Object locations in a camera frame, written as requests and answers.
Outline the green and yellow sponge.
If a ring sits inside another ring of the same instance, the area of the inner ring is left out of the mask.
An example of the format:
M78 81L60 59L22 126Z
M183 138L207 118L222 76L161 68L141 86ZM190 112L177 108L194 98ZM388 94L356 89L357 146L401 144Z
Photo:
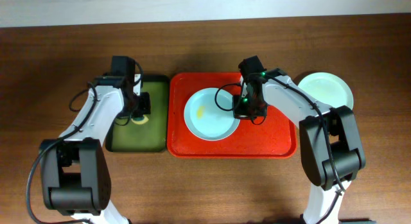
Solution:
M143 125L149 121L149 118L147 115L142 115L141 117L133 117L131 119L131 122L133 122L136 125Z

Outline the light blue plate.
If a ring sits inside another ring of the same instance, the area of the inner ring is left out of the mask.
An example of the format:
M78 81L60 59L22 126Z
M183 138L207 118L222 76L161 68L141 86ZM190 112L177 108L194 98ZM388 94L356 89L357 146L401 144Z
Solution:
M184 122L189 131L205 141L220 141L232 135L240 124L232 111L224 111L215 103L217 88L205 88L194 93L184 107ZM232 94L221 89L217 102L222 108L232 106Z

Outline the light green plate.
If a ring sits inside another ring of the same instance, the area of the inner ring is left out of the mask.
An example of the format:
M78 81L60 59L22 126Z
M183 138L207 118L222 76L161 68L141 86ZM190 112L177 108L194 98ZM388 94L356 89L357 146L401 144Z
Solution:
M298 87L322 103L338 108L343 105L353 109L354 97L348 84L331 73L311 73L305 76Z

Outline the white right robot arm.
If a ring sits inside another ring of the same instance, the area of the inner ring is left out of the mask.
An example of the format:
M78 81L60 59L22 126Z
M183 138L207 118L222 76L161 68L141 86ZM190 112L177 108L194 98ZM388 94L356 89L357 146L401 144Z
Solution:
M301 163L311 182L303 223L339 223L346 189L365 167L365 153L353 111L317 101L280 69L241 71L243 111L235 117L254 120L268 106L284 114L299 130Z

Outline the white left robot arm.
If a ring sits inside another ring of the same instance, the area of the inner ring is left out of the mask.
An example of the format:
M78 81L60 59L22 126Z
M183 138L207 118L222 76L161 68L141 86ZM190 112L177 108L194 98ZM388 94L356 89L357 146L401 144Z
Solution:
M72 124L57 139L40 144L42 195L47 209L80 223L130 223L110 200L111 180L102 150L122 112L132 113L141 93L142 74L100 76Z

